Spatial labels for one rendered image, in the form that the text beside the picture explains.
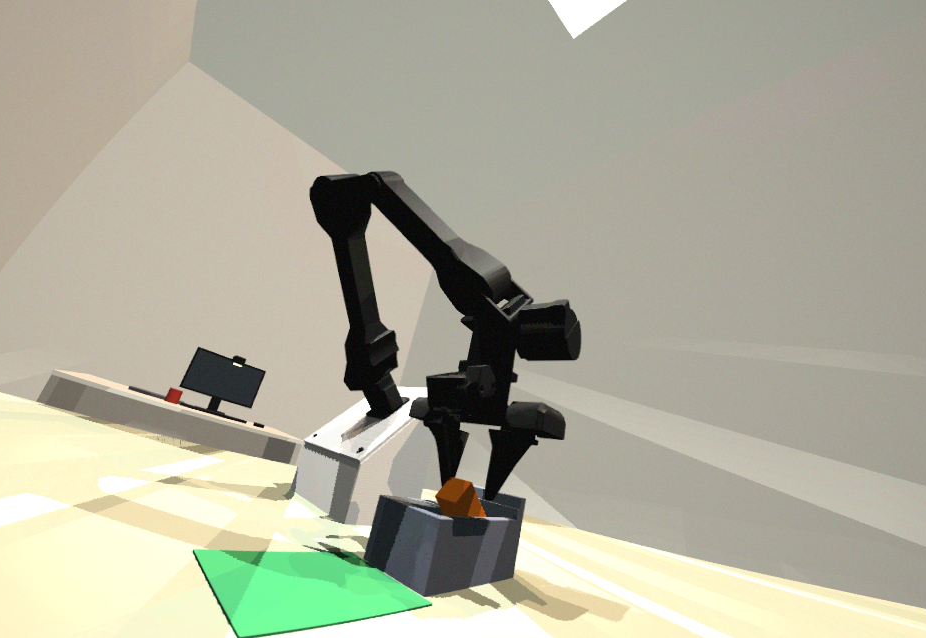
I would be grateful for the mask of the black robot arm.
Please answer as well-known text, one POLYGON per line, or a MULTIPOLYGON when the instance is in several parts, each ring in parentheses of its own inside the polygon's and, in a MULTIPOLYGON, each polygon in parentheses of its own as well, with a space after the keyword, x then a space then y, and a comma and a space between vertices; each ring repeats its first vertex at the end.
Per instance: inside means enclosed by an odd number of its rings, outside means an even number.
MULTIPOLYGON (((505 264, 462 240, 396 171, 319 176, 309 197, 333 244, 350 324, 344 382, 351 391, 363 391, 368 418, 385 420, 411 400, 401 397, 390 373, 399 367, 399 349, 395 332, 380 320, 372 281, 365 240, 371 203, 435 269, 441 289, 465 315, 461 323, 473 331, 469 353, 496 353, 513 362, 516 349, 526 361, 579 358, 581 326, 569 301, 532 304, 505 264), (499 308, 503 299, 508 302, 499 308)), ((458 410, 481 401, 498 407, 491 361, 461 362, 458 372, 427 376, 426 388, 428 407, 458 410)))

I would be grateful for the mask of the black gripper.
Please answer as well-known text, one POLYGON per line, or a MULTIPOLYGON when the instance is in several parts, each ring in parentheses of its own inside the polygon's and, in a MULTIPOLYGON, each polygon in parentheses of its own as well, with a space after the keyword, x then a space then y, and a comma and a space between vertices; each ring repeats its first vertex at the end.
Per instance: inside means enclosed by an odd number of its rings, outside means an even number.
POLYGON ((511 382, 517 382, 513 372, 514 362, 491 352, 472 352, 467 360, 470 366, 483 365, 484 361, 494 363, 499 383, 498 407, 484 405, 484 401, 468 405, 467 408, 451 410, 442 406, 428 407, 427 397, 412 401, 409 416, 423 420, 437 443, 442 487, 449 477, 456 476, 469 433, 459 430, 460 422, 501 426, 500 430, 488 429, 492 450, 488 461, 485 484, 485 501, 494 501, 501 486, 517 462, 531 445, 538 445, 535 436, 543 439, 565 440, 566 423, 563 415, 544 402, 516 402, 507 405, 511 382))

